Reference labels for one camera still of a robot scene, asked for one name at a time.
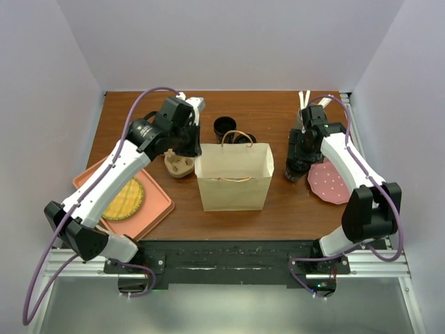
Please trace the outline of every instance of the brown tabletop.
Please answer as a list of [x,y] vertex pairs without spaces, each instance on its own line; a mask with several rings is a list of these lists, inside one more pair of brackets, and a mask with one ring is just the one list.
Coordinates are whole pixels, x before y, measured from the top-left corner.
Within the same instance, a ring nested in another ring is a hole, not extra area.
[[[299,107],[298,92],[287,91],[190,91],[188,97],[203,97],[201,142],[216,143],[213,122],[231,116],[238,129],[269,143],[275,172],[262,211],[204,212],[194,174],[184,179],[171,177],[158,157],[146,169],[175,202],[175,209],[144,239],[315,239],[330,233],[341,223],[344,205],[323,202],[302,177],[295,184],[284,178],[289,129]],[[337,92],[312,92],[315,97]],[[110,154],[122,132],[127,113],[140,92],[108,92],[90,153],[88,167]],[[145,97],[134,118],[159,110],[171,93]],[[326,108],[330,122],[346,124],[340,106]]]

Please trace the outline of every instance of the beige paper bag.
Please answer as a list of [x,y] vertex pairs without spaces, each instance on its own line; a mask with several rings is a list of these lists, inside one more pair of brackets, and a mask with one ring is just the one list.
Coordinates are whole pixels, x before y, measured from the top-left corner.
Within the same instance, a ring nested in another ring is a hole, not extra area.
[[261,210],[273,175],[269,144],[201,144],[195,174],[204,211]]

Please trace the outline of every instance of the black cup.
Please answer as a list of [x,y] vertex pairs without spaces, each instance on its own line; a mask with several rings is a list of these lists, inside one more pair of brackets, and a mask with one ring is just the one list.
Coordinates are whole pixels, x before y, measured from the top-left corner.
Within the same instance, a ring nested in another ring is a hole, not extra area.
[[[216,134],[216,139],[218,140],[219,144],[223,141],[224,135],[231,131],[236,130],[236,122],[232,117],[223,116],[216,119],[216,121],[213,124],[213,130]],[[225,137],[224,142],[225,143],[232,143],[234,140],[235,134],[228,134]]]
[[[254,143],[257,142],[257,139],[252,134],[247,134]],[[244,143],[250,143],[250,139],[243,134],[240,134],[235,138],[234,144],[244,144]]]

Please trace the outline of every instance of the pink plate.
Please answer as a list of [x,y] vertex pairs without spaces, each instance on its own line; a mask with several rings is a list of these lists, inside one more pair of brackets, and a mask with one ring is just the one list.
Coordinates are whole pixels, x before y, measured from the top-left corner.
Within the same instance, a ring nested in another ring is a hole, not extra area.
[[312,191],[325,202],[344,204],[349,201],[348,187],[328,159],[311,166],[307,181]]

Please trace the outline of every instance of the gray wall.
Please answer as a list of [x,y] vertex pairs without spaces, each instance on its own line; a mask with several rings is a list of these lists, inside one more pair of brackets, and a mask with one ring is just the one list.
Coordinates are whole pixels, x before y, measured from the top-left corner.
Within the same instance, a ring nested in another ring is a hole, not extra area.
[[429,333],[445,331],[444,1],[406,0],[356,89],[367,159],[403,189],[412,282]]
[[106,90],[352,90],[403,0],[58,0]]
[[0,333],[21,333],[43,214],[84,168],[101,90],[57,3],[0,0]]

